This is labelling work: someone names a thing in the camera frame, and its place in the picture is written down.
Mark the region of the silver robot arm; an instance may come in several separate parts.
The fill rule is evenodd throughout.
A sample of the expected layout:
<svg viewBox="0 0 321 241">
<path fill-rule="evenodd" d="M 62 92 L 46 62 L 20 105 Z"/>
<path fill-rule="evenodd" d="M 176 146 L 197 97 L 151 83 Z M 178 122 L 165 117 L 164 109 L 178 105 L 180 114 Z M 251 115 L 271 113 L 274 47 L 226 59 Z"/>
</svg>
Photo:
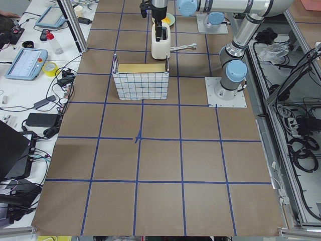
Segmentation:
<svg viewBox="0 0 321 241">
<path fill-rule="evenodd" d="M 286 11 L 293 1 L 177 1 L 182 16 L 192 16 L 196 12 L 245 13 L 234 43 L 245 46 L 256 32 L 265 17 L 275 16 Z"/>
<path fill-rule="evenodd" d="M 264 17 L 259 14 L 247 14 L 231 43 L 221 50 L 219 58 L 222 78 L 215 87 L 215 94 L 220 99 L 230 101 L 236 96 L 238 87 L 245 79 L 248 71 L 242 58 L 249 41 L 263 20 Z"/>
</svg>

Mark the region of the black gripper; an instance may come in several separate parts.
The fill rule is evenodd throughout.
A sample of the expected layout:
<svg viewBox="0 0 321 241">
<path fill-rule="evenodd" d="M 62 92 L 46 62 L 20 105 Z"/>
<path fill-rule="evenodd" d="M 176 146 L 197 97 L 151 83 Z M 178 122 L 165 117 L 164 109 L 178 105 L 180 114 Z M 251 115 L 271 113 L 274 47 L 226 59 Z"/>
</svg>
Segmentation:
<svg viewBox="0 0 321 241">
<path fill-rule="evenodd" d="M 155 41 L 159 42 L 163 35 L 162 20 L 167 15 L 167 7 L 164 8 L 151 8 L 151 14 L 155 22 Z"/>
</svg>

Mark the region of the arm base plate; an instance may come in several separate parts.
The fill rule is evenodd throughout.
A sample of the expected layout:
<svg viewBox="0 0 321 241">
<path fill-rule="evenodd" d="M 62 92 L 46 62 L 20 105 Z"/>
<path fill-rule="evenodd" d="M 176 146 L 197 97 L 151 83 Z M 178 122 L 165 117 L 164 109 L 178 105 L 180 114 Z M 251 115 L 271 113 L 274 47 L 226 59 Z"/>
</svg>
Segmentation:
<svg viewBox="0 0 321 241">
<path fill-rule="evenodd" d="M 235 91 L 226 91 L 222 89 L 218 94 L 221 77 L 205 77 L 205 86 L 207 92 L 207 101 L 209 107 L 229 107 L 229 108 L 246 108 L 246 100 L 242 84 L 239 84 Z"/>
<path fill-rule="evenodd" d="M 197 26 L 200 34 L 227 35 L 228 29 L 225 23 L 225 15 L 222 12 L 210 12 L 198 14 Z"/>
</svg>

